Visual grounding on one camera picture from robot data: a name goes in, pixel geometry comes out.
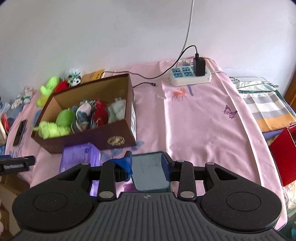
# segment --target black charger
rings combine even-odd
[[[205,59],[199,57],[199,54],[195,54],[193,58],[193,72],[195,76],[204,76],[205,75]]]

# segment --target yarn ball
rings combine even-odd
[[[57,126],[70,127],[75,114],[71,110],[62,110],[57,116]]]
[[[38,127],[33,128],[38,131],[38,135],[43,139],[66,136],[71,133],[70,127],[57,126],[56,123],[42,121]]]

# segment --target red box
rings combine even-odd
[[[286,127],[269,147],[283,186],[296,180],[296,145],[293,135],[296,135],[296,124]]]

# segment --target black device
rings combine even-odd
[[[17,133],[15,134],[15,140],[13,141],[13,146],[19,146],[20,141],[22,140],[22,136],[24,134],[24,129],[26,128],[28,120],[23,120],[19,128],[17,129]]]
[[[198,53],[195,54],[195,57],[193,58],[193,72],[195,76],[205,75],[205,59],[199,57]]]
[[[281,202],[272,191],[215,163],[194,167],[163,153],[161,165],[168,181],[179,181],[177,196],[123,192],[117,198],[115,183],[127,173],[110,161],[81,163],[34,186],[13,203],[21,231],[11,240],[285,240],[273,229]],[[89,195],[92,180],[100,181],[97,197]],[[196,180],[204,183],[203,196]]]
[[[17,158],[0,158],[0,176],[29,170],[29,166],[35,165],[34,156]]]

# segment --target white wall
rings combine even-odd
[[[7,0],[0,7],[0,96],[39,87],[70,67],[175,59],[191,0]],[[261,76],[284,93],[296,63],[290,0],[196,0],[188,45],[229,76]]]

